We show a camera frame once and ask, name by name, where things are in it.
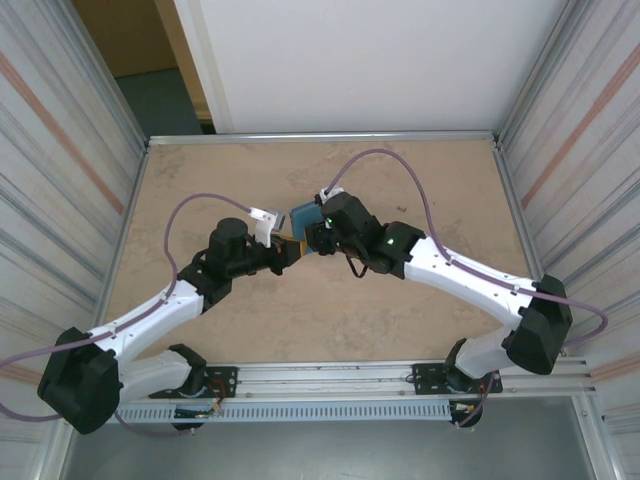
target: aluminum frame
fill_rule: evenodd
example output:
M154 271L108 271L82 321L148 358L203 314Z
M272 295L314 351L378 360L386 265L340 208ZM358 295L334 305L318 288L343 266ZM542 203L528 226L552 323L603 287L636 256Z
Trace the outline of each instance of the aluminum frame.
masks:
M380 142L427 140L493 140L489 130L441 130L428 132L329 132L329 133L255 133L219 135L152 136L149 146L157 145L219 145L246 143L309 143L309 142Z
M322 134L267 134L267 135L210 135L210 136L194 136L194 137L151 137L150 147L156 145L189 145L189 144L229 144L229 143L287 143L287 142L347 142L347 141L380 141L380 140L388 140L388 141L428 141L428 140L487 140L491 142L491 146L494 151L494 158L496 160L496 165L498 168L498 172L502 179L503 187L505 189L505 195L507 197L507 202L512 212L512 216L514 219L515 227L518 232L518 235L523 244L523 251L525 252L525 260L528 264L531 275L536 278L539 278L541 275L541 266L539 261L537 260L537 256L535 253L535 247L533 246L533 242L531 241L531 237L528 233L526 221L524 220L524 216L519 206L519 202L517 201L517 197L515 195L515 191L513 190L513 184L509 177L508 171L506 169L506 164L502 153L497 149L497 146L494 142L494 136L491 132L485 131L463 131L463 132L370 132L370 133L322 133ZM122 250L124 247L124 239L126 239L126 233L128 231L131 216L135 207L135 201L137 199L137 195L140 190L140 186L142 184L142 178L144 174L144 167L146 166L147 157L145 157L145 161L143 166L141 167L141 172L136 181L136 187L134 189L134 195L132 197L132 201L128 206L127 211L127 221L123 227L122 241L118 245L118 250L116 252L116 261L114 262L113 272L117 271L119 261L122 256ZM111 291L113 289L113 283L115 281L115 275L110 275L108 280L108 284L105 286L105 297L104 303L105 307L108 303L108 299L110 297ZM580 365L580 370L575 371L572 374L567 374L566 368L569 368L569 365L572 362L578 362ZM387 368L400 368L403 372L406 372L408 366L412 363L417 362L409 362L409 361L399 361L399 362L346 362L349 365L345 365L345 362L327 362L323 364L308 364L308 363L285 363L285 364L274 364L274 363L257 363L257 364L246 364L241 365L241 368L244 368L245 374L254 371L254 380L257 383L254 384L244 384L242 388L239 387L238 393L240 395L244 395L244 398L236 397L236 399L228 401L236 402L236 403L252 403L252 402L263 402L265 398L268 398L270 401L275 401L280 399L280 401L284 401L285 399L288 401L292 400L292 394L297 390L297 399L304 401L311 401L311 399L317 401L326 401L330 402L333 400L362 400L362 395L355 394L354 391L349 395L345 395L344 392L340 395L335 396L335 392L331 392L330 390L325 391L322 395L318 395L317 390L318 384L316 387L313 385L301 385L298 380L295 379L280 379L280 382L285 381L284 385L289 385L289 391L281 392L280 397L274 395L274 392L269 393L268 389L271 388L269 385L277 384L279 381L277 378L271 378L269 380L267 375L273 375L275 370L280 369L280 371L288 372L288 375L300 375L300 372L309 372L313 371L313 369L317 369L320 367L320 371L324 368L325 370L328 367L345 367L345 366L353 366L358 368L370 367L371 365L381 365L386 366ZM565 357L558 360L558 368L557 371L554 372L555 377L539 377L533 374L530 374L525 371L512 370L512 373L509 374L505 370L505 376L503 377L503 381L505 384L505 392L500 394L501 398L507 397L552 397L552 396L570 396L573 399L574 407L576 409L576 416L580 423L581 431L583 433L585 445L587 445L589 458L592 463L592 467L594 472L596 473L596 478L598 480L624 480L624 473L622 473L622 469L619 467L619 460L616 462L617 454L612 447L611 439L608 432L603 428L598 427L597 422L593 421L585 421L583 417L583 411L588 407L587 418L589 420L596 418L596 407L594 404L594 397L596 395L595 388L591 383L590 377L588 376L588 367L584 360L581 358L571 358ZM328 387L328 382L325 381L324 387ZM398 399L416 399L418 397L415 394L411 394L411 392L405 390L404 395L400 393L400 390L389 392L387 391L385 395L382 395L380 392L371 392L369 391L368 396L369 400L373 401L383 401L383 400L398 400ZM138 402L132 405L145 405L149 404L149 402L154 402L153 400L145 400L142 402ZM180 400L178 403L188 403L184 400ZM52 448L48 452L48 461L52 462L53 468L50 468L49 465L43 470L44 472L51 472L53 474L45 475L43 474L39 478L58 478L55 472L60 472L62 468L63 461L65 457L66 450L69 445L69 438L71 437L71 427L66 425L64 422L60 422L59 427L57 428L57 437L62 438L65 441L54 442Z
M214 409L213 399L143 399L121 405L118 413L136 424L451 421L449 401L464 402L477 395L417 394L408 378L413 364L425 362L432 361L240 364L235 365L235 397L225 399L224 410ZM587 363L580 358L560 358L547 377L519 367L498 375L504 390L497 398L595 395ZM208 413L176 420L177 409ZM112 417L109 423L117 420Z

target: white panel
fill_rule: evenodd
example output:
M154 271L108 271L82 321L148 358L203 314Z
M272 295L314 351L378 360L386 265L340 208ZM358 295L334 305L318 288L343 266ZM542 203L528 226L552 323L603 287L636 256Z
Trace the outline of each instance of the white panel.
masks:
M495 129L564 0L176 0L222 133Z

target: marble-patterned surface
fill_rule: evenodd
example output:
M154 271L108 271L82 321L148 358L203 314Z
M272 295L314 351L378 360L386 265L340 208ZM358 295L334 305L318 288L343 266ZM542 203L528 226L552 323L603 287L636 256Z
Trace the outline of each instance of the marble-patterned surface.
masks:
M390 148L415 167L447 246L526 274L486 141L157 146L151 150L107 319L168 282L162 235L171 210L184 197L216 192L248 206L288 211L312 199L349 158L373 147ZM401 220L426 229L418 193L393 159L362 159L340 183L380 221ZM186 206L170 242L178 265L206 247L218 220L243 215L216 200ZM498 325L426 285L375 274L358 280L342 255L310 255L282 277L260 272L235 280L220 304L173 330L147 353L185 343L211 362L441 358L459 338Z

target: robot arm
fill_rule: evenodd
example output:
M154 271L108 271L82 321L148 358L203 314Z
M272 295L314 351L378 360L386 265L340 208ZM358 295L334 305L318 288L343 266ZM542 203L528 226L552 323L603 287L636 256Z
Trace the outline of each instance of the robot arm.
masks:
M451 350L445 368L449 386L466 391L487 373L518 365L549 374L571 326L563 305L519 294L518 288L566 297L562 283L550 276L541 282L500 272L452 250L459 262L486 275L508 280L516 289L493 285L452 266L423 231L402 222L381 225L356 197L337 188L316 198L324 222L306 227L312 249L322 254L341 251L365 269L426 283L465 300L498 319L503 327L478 339L462 339Z
M102 340L49 359L38 395L80 433L104 424L120 402L129 402L160 390L196 393L204 386L206 361L184 345L174 345L155 357L134 359L177 326L216 305L231 292L234 278L269 269L282 275L302 255L301 242L272 234L282 226L280 215L252 209L258 219L255 235L245 222L221 220L211 233L207 249L198 252L169 287L147 302L106 325L87 333L64 332L57 345L111 332ZM164 304L126 329L119 326L147 312L159 300Z

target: purple cable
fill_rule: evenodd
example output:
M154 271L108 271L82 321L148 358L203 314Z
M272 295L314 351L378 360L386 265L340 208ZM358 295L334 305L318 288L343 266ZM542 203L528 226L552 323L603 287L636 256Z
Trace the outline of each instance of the purple cable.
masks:
M173 226L173 221L175 220L176 215L178 214L180 209L182 209L182 207L184 207L190 201L195 200L197 198L215 198L217 200L222 200L222 201L227 202L227 203L229 203L229 204L231 204L231 205L233 205L235 207L238 207L240 210L244 210L247 213L251 213L251 209L250 208L245 207L241 203L238 203L238 202L236 202L235 200L232 200L229 197L225 197L224 195L218 195L216 193L195 193L193 195L189 195L187 198L182 200L178 205L176 205L176 207L173 209L173 212L171 212L171 216L169 217L169 221L167 222L167 226L166 226L166 228L164 230L164 243L163 243L163 245L164 245L164 254L167 257L167 259L169 260L169 264L171 265L171 283L169 284L169 288L167 289L167 293L166 293L167 297L170 296L171 293L173 293L173 290L176 288L176 283L178 282L178 266L176 264L176 261L173 258L173 255L171 255L171 252L169 251L169 234L171 233L171 227ZM148 310L140 313L139 315L136 315L131 320L126 321L122 325L119 325L115 329L116 333L121 332L125 328L128 328L131 325L133 325L135 323L138 323L140 320L148 317L153 312L158 310L158 308L160 308L163 303L164 303L164 300L158 300L151 307L149 307ZM112 335L111 332L105 332L105 333L103 333L101 335L97 335L95 337L90 337L90 338L87 338L86 340L80 340L78 342L65 343L63 345L58 345L58 346L55 346L55 347L41 348L39 350L33 350L31 352L25 352L25 353L19 353L17 355L12 355L12 356L7 357L7 358L3 359L2 361L0 361L0 369L2 369L4 367L6 367L7 365L10 365L10 364L12 364L14 362L19 362L21 360L26 360L27 358L39 357L41 355L48 355L48 354L57 353L57 352L64 352L66 350L72 350L74 348L79 348L79 347L84 347L86 345L91 345L92 343L96 343L96 342L99 342L100 340L104 340L105 338L108 338L111 335ZM57 419L61 418L60 415L46 415L46 416L22 415L20 413L14 412L13 410L10 410L9 408L7 408L1 402L0 402L0 413L3 413L7 417L12 418L14 420L20 420L20 421L23 421L23 422L48 422L50 420L57 420Z
M351 160L349 160L347 163L345 163L345 165L340 169L340 171L338 172L338 174L336 175L336 177L333 179L333 181L329 184L329 186L327 187L325 193L328 193L331 191L331 189L333 187L336 186L336 184L338 183L338 180L340 180L340 178L345 174L345 172L349 169L349 167L351 167L351 165L353 165L356 161L358 161L359 159L361 159L362 157L364 157L365 155L371 155L373 153L382 153L384 155L389 155L393 158L395 158L398 162L400 162L402 164L402 166L407 170L407 172L409 172L409 175L411 175L411 178L413 178L414 183L416 184L416 187L418 188L418 192L420 192L420 197L422 198L422 204L424 205L424 213L427 216L427 225L429 226L429 233L431 234L431 238L433 238L433 242L436 244L436 247L438 248L438 251L442 254L442 256L447 260L447 262L449 262L451 265L455 265L456 267L458 267L461 270L464 270L467 273L470 273L471 275L481 278L482 280L485 280L489 283L492 283L494 285L497 285L499 287L502 288L507 288L509 290L513 290L513 291L517 291L519 293L523 293L525 295L528 295L530 297L535 297L535 298L539 298L541 300L548 300L550 302L555 302L555 303L560 303L563 305L568 305L570 307L576 307L576 308L581 308L583 310L587 310L589 312L595 313L596 315L598 315L602 321L600 322L600 325L598 325L596 328L594 328L591 332L588 332L582 336L573 338L567 342L564 343L565 347L568 346L574 346L580 343L583 343L587 340L592 339L593 337L599 335L600 333L602 333L606 328L607 325L609 325L609 317L607 316L607 314L600 310L599 308L596 308L592 305L589 305L587 303L583 303L583 302L579 302L577 300L571 300L570 298L563 298L563 297L557 297L555 295L549 295L547 293L542 293L542 292L537 292L535 290L529 290L526 288L517 288L515 285L512 285L509 282L505 282L503 280L499 280L496 278L493 278L483 272L480 272L478 270L475 270L474 268L461 263L455 259L451 258L451 255L449 255L449 252L447 252L446 248L444 247L444 245L442 244L442 242L440 241L440 237L438 236L438 232L436 231L436 228L434 226L433 223L433 217L431 216L431 209L429 208L429 202L427 201L427 195L424 191L424 188L422 186L422 183L420 183L420 179L418 178L418 175L416 174L416 172L413 170L413 168L411 168L411 165L409 165L409 163L402 158L400 155L398 155L396 152L393 152L391 150L387 150L385 148L372 148L370 150L365 150L364 152L360 152L359 154L357 154L355 157L353 157Z
M473 417L475 417L476 415L478 415L482 411L482 409L484 408L484 404L487 401L487 397L489 396L489 392L491 391L491 387L493 387L493 375L494 374L495 374L495 372L491 373L491 378L489 379L489 385L487 385L487 389L485 390L484 394L482 395L482 398L480 399L480 403L478 403L478 406L476 408L474 408L473 411L463 421L456 422L455 423L456 427L458 427L458 428L464 427L467 423L469 423L471 421L471 419Z

